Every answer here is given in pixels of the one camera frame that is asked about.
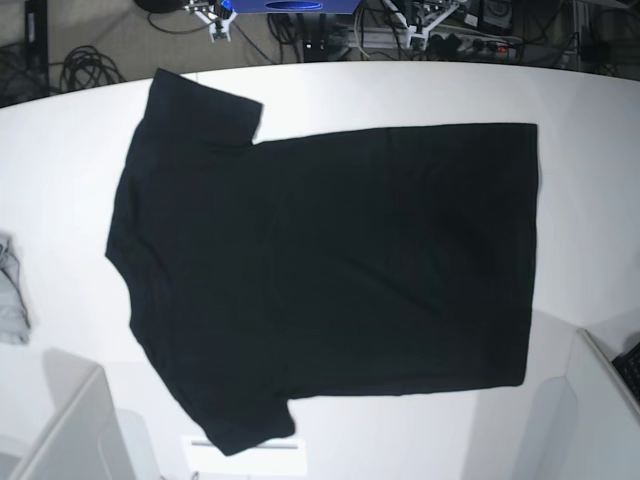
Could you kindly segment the black T-shirt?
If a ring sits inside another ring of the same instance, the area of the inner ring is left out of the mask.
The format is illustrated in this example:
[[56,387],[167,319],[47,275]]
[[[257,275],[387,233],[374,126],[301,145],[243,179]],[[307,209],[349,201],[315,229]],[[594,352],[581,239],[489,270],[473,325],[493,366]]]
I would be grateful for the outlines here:
[[255,143],[261,114],[158,70],[107,241],[136,340],[209,441],[288,437],[294,399],[522,384],[537,127]]

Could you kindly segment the blue box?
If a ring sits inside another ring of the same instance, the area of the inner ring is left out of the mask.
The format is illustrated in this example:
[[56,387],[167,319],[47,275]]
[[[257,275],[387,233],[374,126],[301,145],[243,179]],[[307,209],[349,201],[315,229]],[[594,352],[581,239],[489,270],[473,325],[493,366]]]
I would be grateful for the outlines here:
[[229,0],[221,5],[238,14],[325,13],[352,14],[360,0]]

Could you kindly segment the white power strip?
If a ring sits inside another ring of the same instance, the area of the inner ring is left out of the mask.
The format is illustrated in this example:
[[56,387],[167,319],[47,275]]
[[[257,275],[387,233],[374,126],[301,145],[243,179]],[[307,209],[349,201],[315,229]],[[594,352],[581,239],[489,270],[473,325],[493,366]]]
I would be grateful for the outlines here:
[[[407,32],[390,28],[365,27],[356,32],[349,28],[340,41],[346,46],[364,51],[368,54],[382,50],[394,50],[400,54],[418,53],[407,47]],[[523,40],[514,36],[498,36],[482,34],[468,29],[436,28],[429,33],[428,46],[425,51],[436,53],[437,47],[452,49],[461,55],[479,55],[495,59],[509,59],[516,54],[516,49]]]

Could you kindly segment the black device with LED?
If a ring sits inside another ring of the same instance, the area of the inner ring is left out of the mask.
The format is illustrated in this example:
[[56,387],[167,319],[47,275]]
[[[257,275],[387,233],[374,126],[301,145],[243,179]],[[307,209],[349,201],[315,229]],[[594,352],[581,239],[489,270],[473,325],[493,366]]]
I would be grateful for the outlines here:
[[303,14],[300,26],[306,51],[323,51],[326,48],[329,30],[327,14]]

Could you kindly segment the grey folded cloth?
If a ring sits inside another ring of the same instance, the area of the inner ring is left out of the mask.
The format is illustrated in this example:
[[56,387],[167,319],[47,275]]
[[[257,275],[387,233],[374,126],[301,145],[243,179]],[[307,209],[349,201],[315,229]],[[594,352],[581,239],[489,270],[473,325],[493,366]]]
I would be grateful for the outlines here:
[[1,234],[1,342],[26,345],[30,341],[31,324],[20,290],[20,262],[11,237]]

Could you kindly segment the black keyboard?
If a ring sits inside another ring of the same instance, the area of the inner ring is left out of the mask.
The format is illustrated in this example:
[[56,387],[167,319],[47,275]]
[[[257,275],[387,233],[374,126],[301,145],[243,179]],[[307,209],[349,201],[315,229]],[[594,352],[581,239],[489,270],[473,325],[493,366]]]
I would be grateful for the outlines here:
[[613,360],[613,366],[637,401],[640,401],[640,344]]

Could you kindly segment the white table partition right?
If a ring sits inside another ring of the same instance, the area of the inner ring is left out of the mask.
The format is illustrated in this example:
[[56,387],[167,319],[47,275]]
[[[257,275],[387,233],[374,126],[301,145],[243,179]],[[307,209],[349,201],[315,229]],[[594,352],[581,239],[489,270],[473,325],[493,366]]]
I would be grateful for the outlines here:
[[639,405],[588,331],[536,391],[515,479],[637,479]]

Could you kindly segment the white table partition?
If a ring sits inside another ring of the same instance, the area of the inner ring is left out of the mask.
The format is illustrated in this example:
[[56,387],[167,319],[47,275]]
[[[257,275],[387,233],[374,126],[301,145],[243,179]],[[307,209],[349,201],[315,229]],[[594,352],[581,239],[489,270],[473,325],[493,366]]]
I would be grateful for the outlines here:
[[588,331],[536,391],[515,479],[637,479],[639,405]]
[[94,364],[9,472],[10,479],[134,479],[104,369]]

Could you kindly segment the white slotted tray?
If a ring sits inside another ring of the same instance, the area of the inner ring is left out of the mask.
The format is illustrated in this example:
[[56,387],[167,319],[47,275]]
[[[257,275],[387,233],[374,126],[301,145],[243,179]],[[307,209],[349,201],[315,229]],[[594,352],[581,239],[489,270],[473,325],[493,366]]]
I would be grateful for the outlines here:
[[199,474],[245,476],[305,476],[306,443],[301,439],[277,439],[225,456],[201,436],[181,438],[187,465]]

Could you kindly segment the white table partition left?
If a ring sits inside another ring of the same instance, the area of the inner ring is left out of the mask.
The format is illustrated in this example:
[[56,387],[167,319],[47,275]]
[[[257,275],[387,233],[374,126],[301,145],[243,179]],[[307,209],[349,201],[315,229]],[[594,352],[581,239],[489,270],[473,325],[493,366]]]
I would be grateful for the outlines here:
[[134,479],[104,369],[94,364],[9,472],[10,479]]

